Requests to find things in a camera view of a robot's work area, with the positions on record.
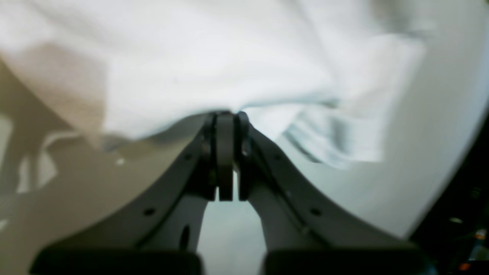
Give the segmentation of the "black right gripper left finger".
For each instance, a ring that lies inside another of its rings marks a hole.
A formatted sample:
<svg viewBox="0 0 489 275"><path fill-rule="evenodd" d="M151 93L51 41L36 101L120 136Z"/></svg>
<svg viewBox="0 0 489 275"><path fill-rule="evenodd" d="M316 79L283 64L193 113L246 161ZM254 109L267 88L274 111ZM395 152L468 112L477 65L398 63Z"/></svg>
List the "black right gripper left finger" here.
<svg viewBox="0 0 489 275"><path fill-rule="evenodd" d="M164 174L133 201L42 249L32 275L203 275L209 201L233 198L234 115L213 113Z"/></svg>

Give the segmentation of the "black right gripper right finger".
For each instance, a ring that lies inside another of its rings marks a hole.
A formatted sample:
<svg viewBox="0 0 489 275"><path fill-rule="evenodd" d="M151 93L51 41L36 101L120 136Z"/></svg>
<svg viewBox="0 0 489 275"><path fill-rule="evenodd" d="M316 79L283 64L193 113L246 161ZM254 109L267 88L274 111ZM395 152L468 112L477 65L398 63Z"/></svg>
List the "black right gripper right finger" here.
<svg viewBox="0 0 489 275"><path fill-rule="evenodd" d="M260 275L431 275L413 243L327 198L248 116L235 117L240 199L259 215L267 246Z"/></svg>

